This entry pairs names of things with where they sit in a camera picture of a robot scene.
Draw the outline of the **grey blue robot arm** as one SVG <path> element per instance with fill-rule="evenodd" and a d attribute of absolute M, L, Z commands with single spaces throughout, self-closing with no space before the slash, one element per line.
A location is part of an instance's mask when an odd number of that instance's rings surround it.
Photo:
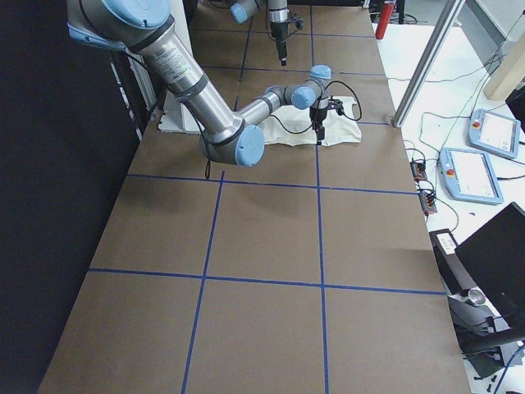
<path fill-rule="evenodd" d="M 287 105 L 308 109 L 317 141 L 324 140 L 330 67 L 316 65 L 304 83 L 272 86 L 233 112 L 177 36 L 168 1 L 69 1 L 66 8 L 73 40 L 144 58 L 203 126 L 201 150 L 207 159 L 242 167 L 257 164 L 265 147 L 259 123 Z"/>
<path fill-rule="evenodd" d="M 290 10 L 286 0 L 241 0 L 230 5 L 230 13 L 238 24 L 245 23 L 258 12 L 265 11 L 270 25 L 270 36 L 275 41 L 277 56 L 282 66 L 287 65 L 287 35 Z"/>

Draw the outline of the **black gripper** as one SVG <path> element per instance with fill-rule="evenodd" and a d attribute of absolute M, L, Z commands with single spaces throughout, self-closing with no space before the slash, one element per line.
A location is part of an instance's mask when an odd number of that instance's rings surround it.
<path fill-rule="evenodd" d="M 312 128 L 316 130 L 317 145 L 321 145 L 326 137 L 325 127 L 323 122 L 327 115 L 327 103 L 314 104 L 309 108 L 309 118 L 312 123 Z"/>
<path fill-rule="evenodd" d="M 276 42 L 276 49 L 279 52 L 279 59 L 282 66 L 287 65 L 287 48 L 286 48 L 286 36 L 288 34 L 288 22 L 278 21 L 270 22 L 271 36 Z"/>

